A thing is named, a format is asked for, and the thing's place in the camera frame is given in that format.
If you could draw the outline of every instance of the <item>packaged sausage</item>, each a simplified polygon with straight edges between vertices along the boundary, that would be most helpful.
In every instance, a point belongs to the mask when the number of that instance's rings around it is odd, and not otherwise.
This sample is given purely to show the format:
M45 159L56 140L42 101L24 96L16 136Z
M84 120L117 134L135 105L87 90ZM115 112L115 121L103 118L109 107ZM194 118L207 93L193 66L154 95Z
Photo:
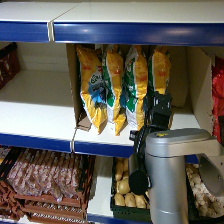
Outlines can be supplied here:
M123 91L124 60L117 44L108 45L102 61L103 80L106 86L107 118L115 135L126 120Z
M102 80L101 50L76 46L79 59L80 96L90 122L100 133L100 125L107 119L105 88Z
M55 157L53 165L52 165L51 170L50 170L50 173L49 173L49 175L47 177L47 185L46 185L46 188L44 189L44 193L45 194L47 194L47 192L51 189L51 185L52 185L52 183L54 181L53 177L55 175L55 171L56 171L57 165L58 165L58 158Z
M169 52L165 46L157 47L149 58L149 95L152 96L155 91L165 94L167 91L170 77L171 63Z
M131 46L126 61L124 82L126 115L131 129L140 130L144 124L143 99L147 93L148 67L140 45Z
M22 184L23 176L26 173L26 170L27 170L28 164L30 162L30 159L31 159L31 154L28 153L27 157L23 161L22 166L20 167L20 169L19 169L19 171L18 171L18 173L17 173L17 175L16 175L16 177L15 177L13 183L12 183L12 186L17 193L20 192L20 186Z
M61 167L61 171L59 174L59 187L61 189L61 192L63 194L65 194L65 182L66 182L66 174L68 172L68 165L69 165L69 161L70 161L70 154L67 153L65 156L65 161Z
M49 175L51 165L54 161L54 157L55 157L55 152L51 152L50 158L47 161L46 166L44 167L43 173L41 174L40 186L41 186L43 191L44 191L44 189L46 188L46 185L47 185L47 177Z
M51 184L51 189L50 193L51 195L57 200L57 202L60 202L63 198L63 194L61 192L61 189L59 187L59 174L61 172L61 167L64 163L64 158L65 158L65 153L61 153L61 156L58 161L58 166L55 170L55 175L54 175L54 181Z
M16 177L19 168L22 166L23 161L25 160L27 154L29 152L29 149L27 149L24 153L21 152L18 159L16 160L14 166L12 167L12 169L10 170L7 180L9 182L9 184L12 186L13 180Z

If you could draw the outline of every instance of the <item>red packaging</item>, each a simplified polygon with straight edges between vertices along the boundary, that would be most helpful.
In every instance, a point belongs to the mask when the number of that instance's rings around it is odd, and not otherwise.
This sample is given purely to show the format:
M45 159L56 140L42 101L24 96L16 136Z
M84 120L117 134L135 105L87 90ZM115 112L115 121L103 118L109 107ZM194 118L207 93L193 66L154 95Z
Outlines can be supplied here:
M0 89L20 71L16 49L16 43L11 43L0 50Z
M220 70L224 70L224 59L215 56L215 67Z
M223 70L212 66L213 135L221 142L219 116L224 115L224 75Z

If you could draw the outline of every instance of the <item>chip bag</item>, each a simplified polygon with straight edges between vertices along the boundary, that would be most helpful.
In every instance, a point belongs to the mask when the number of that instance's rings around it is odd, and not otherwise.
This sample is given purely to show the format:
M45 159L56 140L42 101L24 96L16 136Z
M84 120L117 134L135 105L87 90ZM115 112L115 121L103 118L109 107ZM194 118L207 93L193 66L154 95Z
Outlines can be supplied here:
M165 94L169 77L171 63L168 57L166 47L155 49L152 57L149 59L149 95L152 96L155 91Z
M124 60L117 44L108 45L102 65L107 95L107 118L117 136L126 120L125 96L122 92Z
M80 62L80 96L90 122L100 133L100 125L107 119L105 88L102 80L101 49L76 46Z
M124 82L126 114L129 126L140 130L144 124L143 99L147 93L148 67L140 45L131 46L126 61Z

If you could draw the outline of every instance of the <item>tray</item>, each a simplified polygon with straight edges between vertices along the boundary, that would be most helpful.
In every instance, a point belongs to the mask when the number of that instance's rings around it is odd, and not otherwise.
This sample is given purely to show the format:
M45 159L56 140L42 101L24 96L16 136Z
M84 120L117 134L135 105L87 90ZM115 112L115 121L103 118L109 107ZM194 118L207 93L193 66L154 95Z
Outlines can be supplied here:
M22 199L26 201L30 200L30 201L39 201L39 202L47 202L47 203L67 205L67 206L73 206L73 207L80 207L83 212L86 212L88 198L90 194L90 188L91 188L94 163L95 163L95 156L84 157L84 165L83 165L83 170L81 174L78 191L77 191L77 194L73 198L63 197L62 201L57 202L54 199L54 197L50 194L42 194L41 196L37 196L37 197L15 194L13 197L15 199Z
M41 213L27 214L28 220L31 222L45 223L45 224L87 224L85 220L75 220L63 218L52 215L44 215Z
M17 201L13 198L15 193L7 183L6 178L21 152L22 149L20 148L12 148L0 165L0 208L2 209L0 215L1 213L6 213L9 219L15 221L18 221L24 213L20 210Z
M115 165L116 160L113 158L112 166L112 186L111 186L111 199L110 199L110 209L113 211L113 215L118 219L126 219L141 222L152 222L149 209L142 208L130 208L125 206L117 206L114 202L115 192Z

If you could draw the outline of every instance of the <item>potato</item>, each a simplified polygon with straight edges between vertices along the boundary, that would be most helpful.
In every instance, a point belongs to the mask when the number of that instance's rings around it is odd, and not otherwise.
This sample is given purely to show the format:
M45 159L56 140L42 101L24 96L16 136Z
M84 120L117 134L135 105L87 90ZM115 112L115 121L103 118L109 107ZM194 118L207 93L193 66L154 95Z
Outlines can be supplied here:
M125 206L124 197L121 194L114 195L115 205Z
M142 195L135 195L135 202L137 208L146 208L145 200Z
M124 167L122 162L117 162L115 167L115 180L119 181L122 178Z
M123 159L124 159L124 158L119 158L119 157L116 157L116 158L115 158L116 162L123 162Z
M125 201L125 205L127 207L136 207L135 197L133 196L133 194L131 194L131 193L126 194L124 201Z
M120 194L127 194L128 192L130 192L130 187L129 187L129 183L128 183L128 178L123 179L121 181L118 182L118 193Z
M124 159L123 164L124 164L124 172L128 171L128 159Z
M115 182L115 192L116 193L119 193L119 189L118 189L119 184L120 184L120 181Z
M126 179L126 178L129 178L129 174L128 174L128 172L124 172L124 173L123 173L123 179Z

